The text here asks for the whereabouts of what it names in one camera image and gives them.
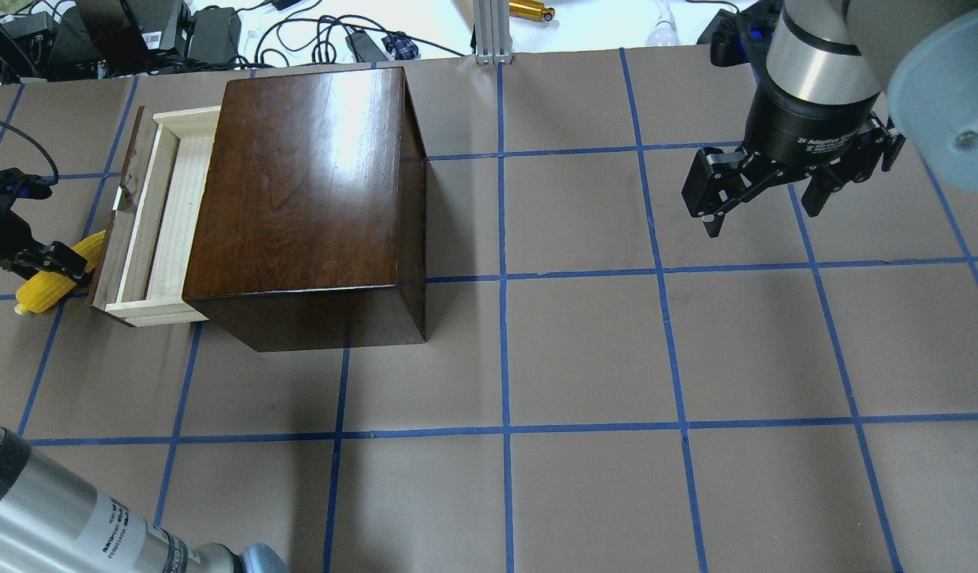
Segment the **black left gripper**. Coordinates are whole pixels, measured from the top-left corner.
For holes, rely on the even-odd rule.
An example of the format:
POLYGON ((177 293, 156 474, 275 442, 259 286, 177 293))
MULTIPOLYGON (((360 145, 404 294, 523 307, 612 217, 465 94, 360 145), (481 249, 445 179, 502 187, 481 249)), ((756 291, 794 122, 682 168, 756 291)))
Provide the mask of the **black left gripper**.
POLYGON ((51 195, 52 184, 42 177, 19 168, 0 170, 0 267, 11 267, 23 279, 45 271, 87 287, 92 281, 92 272, 86 271, 89 258, 67 244, 38 242, 30 225, 13 211, 16 200, 41 201, 51 195))

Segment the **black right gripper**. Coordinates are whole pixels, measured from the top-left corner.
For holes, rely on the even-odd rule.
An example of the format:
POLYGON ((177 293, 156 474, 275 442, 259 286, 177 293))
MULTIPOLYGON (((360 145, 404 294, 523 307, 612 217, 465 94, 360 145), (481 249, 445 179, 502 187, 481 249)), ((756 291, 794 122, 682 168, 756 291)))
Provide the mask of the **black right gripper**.
POLYGON ((888 173, 906 144, 893 119, 875 116, 875 95, 855 103, 812 103, 776 84, 759 84, 746 121, 743 146, 696 151, 682 188, 689 215, 718 238, 726 215, 773 186, 810 175, 801 197, 816 217, 832 193, 866 181, 875 168, 888 173))

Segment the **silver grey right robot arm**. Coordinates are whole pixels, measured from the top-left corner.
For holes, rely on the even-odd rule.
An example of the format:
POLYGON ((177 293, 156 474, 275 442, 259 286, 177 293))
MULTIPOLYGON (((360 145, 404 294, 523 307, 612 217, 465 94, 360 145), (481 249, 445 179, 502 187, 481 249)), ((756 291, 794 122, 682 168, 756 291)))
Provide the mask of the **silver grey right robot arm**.
POLYGON ((907 141, 978 193, 978 1, 758 1, 718 12, 700 40, 718 68, 755 72, 741 144, 700 149, 682 188, 711 238, 773 186, 807 181, 816 217, 907 141))

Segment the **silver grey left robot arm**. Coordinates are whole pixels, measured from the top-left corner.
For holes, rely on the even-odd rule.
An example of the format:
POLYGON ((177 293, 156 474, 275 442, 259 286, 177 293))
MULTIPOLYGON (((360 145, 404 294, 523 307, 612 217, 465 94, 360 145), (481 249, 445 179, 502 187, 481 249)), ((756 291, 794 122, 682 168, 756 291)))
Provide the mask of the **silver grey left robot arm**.
MULTIPOLYGON (((13 212, 20 198, 49 198, 52 185, 0 170, 0 267, 27 280, 58 280, 50 302, 88 283, 96 261, 67 244, 38 243, 13 212)), ((238 554, 223 544, 190 547, 0 425, 0 572, 285 571, 270 545, 238 554)))

